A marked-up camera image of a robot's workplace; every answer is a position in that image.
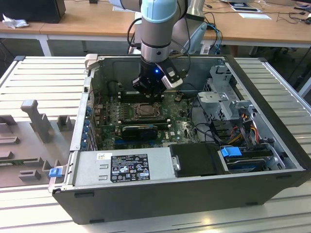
red wire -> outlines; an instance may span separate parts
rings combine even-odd
[[[232,136],[233,136],[233,132],[234,132],[234,130],[235,129],[238,129],[239,127],[238,126],[236,126],[236,127],[234,127],[232,130],[231,130],[231,137],[230,137],[230,139],[232,138]]]

warning label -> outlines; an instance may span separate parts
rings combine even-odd
[[[111,156],[110,180],[116,182],[150,180],[147,154]]]

blue latch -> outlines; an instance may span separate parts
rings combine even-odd
[[[223,154],[223,157],[242,156],[240,148],[238,147],[225,147],[221,149],[221,153]]]
[[[62,170],[60,167],[50,169],[49,177],[62,177]]]

desk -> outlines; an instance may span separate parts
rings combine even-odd
[[[204,8],[206,12],[214,12],[217,28],[223,33],[223,44],[245,46],[268,47],[295,47],[308,48],[311,45],[311,25],[299,22],[290,24],[284,20],[276,21],[277,13],[266,14],[271,19],[242,18],[238,13],[227,7],[227,3],[209,3],[213,8]],[[263,12],[301,12],[292,7],[270,4],[265,6]],[[306,15],[293,15],[293,17],[306,18]],[[288,15],[281,17],[293,21]],[[213,22],[211,14],[207,14],[210,22]],[[205,41],[215,35],[215,32],[207,32]]]
[[[112,11],[108,2],[89,4],[88,1],[66,0],[66,13],[60,23],[30,23],[28,28],[9,29],[0,25],[0,37],[39,40],[45,56],[51,56],[48,40],[126,41],[128,26],[134,19],[133,12]],[[305,23],[276,22],[277,14],[268,14],[272,20],[246,19],[233,11],[227,3],[209,3],[213,9],[217,27],[223,33],[223,44],[271,47],[307,48],[311,44],[311,26]],[[290,7],[266,6],[264,12],[300,12]],[[205,33],[203,43],[210,45],[215,32]]]
[[[26,28],[0,24],[0,38],[37,39],[45,56],[53,56],[48,40],[126,41],[133,12],[112,11],[108,2],[65,1],[66,13],[58,24],[30,22]]]

metal bracket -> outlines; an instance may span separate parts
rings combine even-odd
[[[172,162],[173,162],[174,171],[180,171],[181,167],[180,167],[180,164],[179,164],[178,156],[172,157]]]
[[[231,116],[232,117],[238,117],[240,108],[247,109],[250,105],[253,105],[250,100],[241,100],[241,101],[232,101],[229,104],[229,109],[231,110]]]
[[[88,54],[84,60],[84,64],[86,65],[86,69],[90,70],[97,66],[97,62],[99,61],[98,54]]]

